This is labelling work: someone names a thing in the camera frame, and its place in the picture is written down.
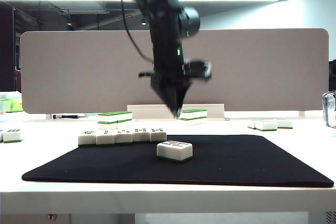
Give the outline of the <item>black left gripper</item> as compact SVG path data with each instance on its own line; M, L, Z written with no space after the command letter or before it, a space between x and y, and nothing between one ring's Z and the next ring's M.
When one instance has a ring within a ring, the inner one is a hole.
M182 41L152 39L153 71L140 72L139 78L150 78L151 87L166 104L175 118L179 118L190 78L185 74Z

